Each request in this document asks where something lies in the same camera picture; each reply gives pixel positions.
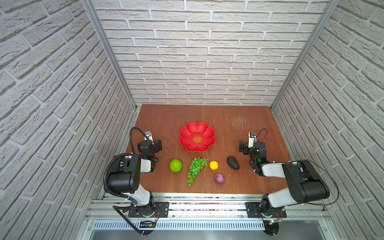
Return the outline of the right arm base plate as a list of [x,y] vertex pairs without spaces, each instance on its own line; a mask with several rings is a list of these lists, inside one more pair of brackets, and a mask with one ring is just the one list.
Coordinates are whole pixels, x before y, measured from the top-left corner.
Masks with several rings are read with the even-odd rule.
[[261,202],[247,202],[245,205],[248,218],[284,219],[287,217],[284,207],[273,208],[268,203]]

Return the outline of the green bumpy custard apple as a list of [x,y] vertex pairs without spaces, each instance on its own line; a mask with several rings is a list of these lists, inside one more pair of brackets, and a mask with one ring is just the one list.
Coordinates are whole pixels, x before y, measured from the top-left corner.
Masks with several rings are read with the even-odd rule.
[[183,164],[180,160],[178,159],[173,159],[170,162],[170,170],[174,173],[178,173],[182,170]]

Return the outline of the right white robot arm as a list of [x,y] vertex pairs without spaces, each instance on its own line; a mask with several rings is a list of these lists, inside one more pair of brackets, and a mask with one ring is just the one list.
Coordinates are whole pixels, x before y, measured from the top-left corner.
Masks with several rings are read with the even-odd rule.
[[257,175],[282,178],[287,182],[285,189],[262,197],[259,212],[264,217],[281,217],[286,206],[323,200],[330,196],[329,187],[308,160],[271,163],[267,160],[265,143],[255,140],[248,144],[240,142],[239,152],[250,156],[250,166]]

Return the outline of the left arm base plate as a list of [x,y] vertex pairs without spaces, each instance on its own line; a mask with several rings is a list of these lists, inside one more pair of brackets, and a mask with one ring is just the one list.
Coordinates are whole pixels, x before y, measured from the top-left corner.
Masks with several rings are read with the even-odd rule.
[[146,206],[135,207],[129,211],[129,218],[167,218],[170,209],[169,202],[155,202]]

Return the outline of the dark fake avocado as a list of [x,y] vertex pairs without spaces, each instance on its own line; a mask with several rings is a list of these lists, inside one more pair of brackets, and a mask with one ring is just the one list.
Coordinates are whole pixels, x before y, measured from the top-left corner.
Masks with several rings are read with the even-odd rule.
[[239,162],[237,161],[237,159],[233,156],[229,156],[227,158],[227,163],[228,163],[228,166],[233,169],[233,170],[236,170],[238,171],[240,169],[240,165],[239,165]]

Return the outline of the green grape bunch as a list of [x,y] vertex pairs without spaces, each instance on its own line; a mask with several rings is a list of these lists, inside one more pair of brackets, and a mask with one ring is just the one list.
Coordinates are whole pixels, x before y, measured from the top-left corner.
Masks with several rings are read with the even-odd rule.
[[193,161],[190,165],[189,171],[188,171],[188,186],[189,187],[191,187],[192,184],[195,182],[197,175],[200,172],[206,170],[207,165],[208,165],[208,159],[207,158],[197,157],[197,158],[193,159]]

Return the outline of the purple fake fruit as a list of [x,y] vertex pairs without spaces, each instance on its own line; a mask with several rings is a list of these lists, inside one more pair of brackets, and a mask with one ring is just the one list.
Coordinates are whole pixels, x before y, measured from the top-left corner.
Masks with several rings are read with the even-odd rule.
[[214,179],[215,179],[215,182],[216,182],[218,185],[222,185],[222,184],[225,183],[225,177],[224,177],[224,175],[221,174],[221,173],[216,173]]

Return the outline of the yellow fake lemon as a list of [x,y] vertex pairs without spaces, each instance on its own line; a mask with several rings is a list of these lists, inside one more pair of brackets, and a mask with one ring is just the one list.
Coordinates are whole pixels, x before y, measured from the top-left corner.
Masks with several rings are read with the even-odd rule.
[[219,168],[219,163],[217,161],[210,161],[210,169],[216,171]]

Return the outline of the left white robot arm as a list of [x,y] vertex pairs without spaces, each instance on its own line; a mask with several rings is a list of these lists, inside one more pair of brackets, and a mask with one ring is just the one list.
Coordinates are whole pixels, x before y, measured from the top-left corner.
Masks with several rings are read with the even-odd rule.
[[155,213],[155,202],[150,191],[140,184],[141,174],[152,173],[159,161],[155,156],[162,150],[161,140],[144,140],[138,153],[123,153],[113,157],[107,165],[103,185],[105,192],[133,203],[136,215],[149,218]]

